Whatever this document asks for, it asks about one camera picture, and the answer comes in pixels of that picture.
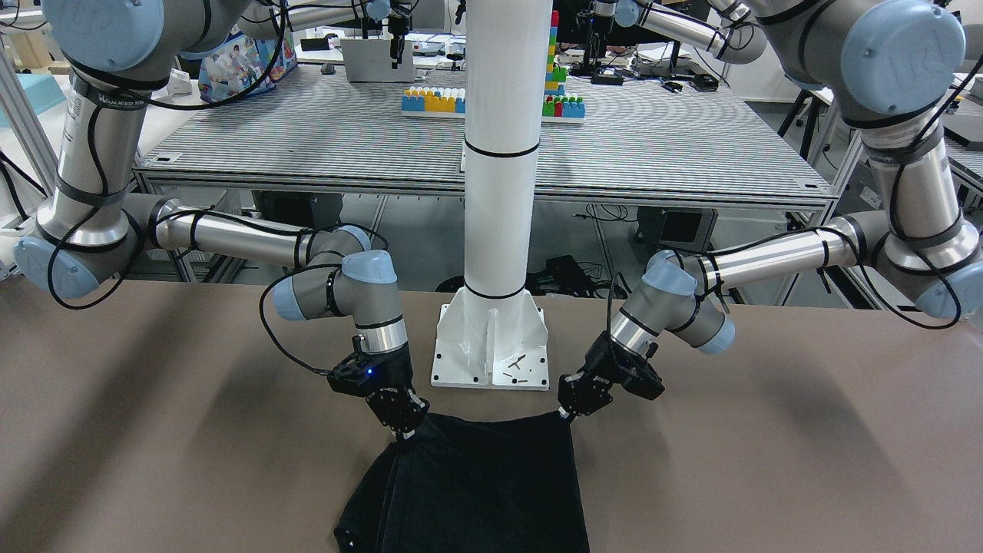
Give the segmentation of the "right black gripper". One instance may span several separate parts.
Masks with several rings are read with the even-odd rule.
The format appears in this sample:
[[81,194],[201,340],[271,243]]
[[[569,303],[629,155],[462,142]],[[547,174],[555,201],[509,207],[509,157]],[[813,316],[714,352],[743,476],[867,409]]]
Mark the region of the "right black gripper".
[[413,437],[431,403],[415,392],[409,343],[390,351],[368,351],[365,344],[365,337],[353,340],[356,395],[366,398],[379,423],[396,438]]

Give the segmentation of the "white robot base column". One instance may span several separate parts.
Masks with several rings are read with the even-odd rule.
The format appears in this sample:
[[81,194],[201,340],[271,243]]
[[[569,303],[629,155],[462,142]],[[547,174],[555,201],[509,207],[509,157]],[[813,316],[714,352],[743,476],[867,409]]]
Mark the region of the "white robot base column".
[[[467,4],[467,72],[474,13]],[[525,286],[541,122],[465,118],[465,283],[505,299]]]

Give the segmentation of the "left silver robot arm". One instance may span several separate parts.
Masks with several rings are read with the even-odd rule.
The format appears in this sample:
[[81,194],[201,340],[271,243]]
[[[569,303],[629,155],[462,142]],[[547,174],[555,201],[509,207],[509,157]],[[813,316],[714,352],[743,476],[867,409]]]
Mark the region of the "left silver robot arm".
[[675,335],[703,353],[733,343],[735,326],[713,297],[727,288],[781,279],[786,299],[798,273],[872,269],[916,310],[951,328],[981,309],[981,232],[963,216],[949,165],[942,116],[968,39],[956,15],[934,1],[713,1],[719,25],[653,1],[594,1],[610,28],[636,25],[701,48],[727,65],[770,46],[802,91],[830,90],[856,133],[882,204],[833,217],[836,193],[785,186],[760,207],[813,211],[803,230],[726,250],[657,253],[575,373],[558,382],[559,415],[589,416],[622,386],[645,399],[664,391],[650,364],[657,339]]

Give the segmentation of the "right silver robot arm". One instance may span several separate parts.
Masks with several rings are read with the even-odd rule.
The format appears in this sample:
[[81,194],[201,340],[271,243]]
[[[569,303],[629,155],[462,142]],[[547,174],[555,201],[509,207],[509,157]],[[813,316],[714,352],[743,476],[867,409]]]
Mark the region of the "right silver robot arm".
[[316,369],[334,392],[361,398],[397,439],[429,411],[413,363],[389,252],[359,225],[298,227],[241,216],[206,199],[236,200],[231,186],[179,183],[162,194],[134,189],[138,140],[152,95],[179,54],[217,48],[250,1],[43,1],[43,17],[71,67],[53,195],[35,230],[13,248],[35,286],[64,308],[122,280],[148,250],[210,252],[289,270],[266,288],[285,320],[350,317],[353,351]]

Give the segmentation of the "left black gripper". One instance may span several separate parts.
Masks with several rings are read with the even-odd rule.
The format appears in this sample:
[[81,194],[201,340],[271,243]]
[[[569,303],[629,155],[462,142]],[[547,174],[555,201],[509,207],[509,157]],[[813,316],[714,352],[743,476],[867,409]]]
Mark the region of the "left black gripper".
[[654,400],[664,388],[649,360],[657,344],[649,342],[642,353],[625,349],[609,332],[602,332],[585,355],[585,364],[575,374],[561,376],[558,401],[561,416],[590,416],[612,402],[615,384],[639,398]]

